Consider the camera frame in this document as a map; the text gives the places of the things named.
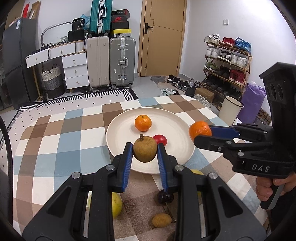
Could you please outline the right hand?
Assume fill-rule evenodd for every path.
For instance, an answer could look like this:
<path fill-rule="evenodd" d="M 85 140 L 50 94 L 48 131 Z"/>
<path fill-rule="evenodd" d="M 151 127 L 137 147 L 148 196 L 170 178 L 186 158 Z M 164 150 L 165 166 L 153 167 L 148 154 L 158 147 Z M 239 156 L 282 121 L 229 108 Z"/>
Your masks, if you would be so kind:
<path fill-rule="evenodd" d="M 271 188 L 272 185 L 281 186 L 283 185 L 283 190 L 281 196 L 287 192 L 292 191 L 296 186 L 296 174 L 295 172 L 290 173 L 290 175 L 285 179 L 269 179 L 265 177 L 256 178 L 256 195 L 260 201 L 267 201 L 273 194 Z"/>

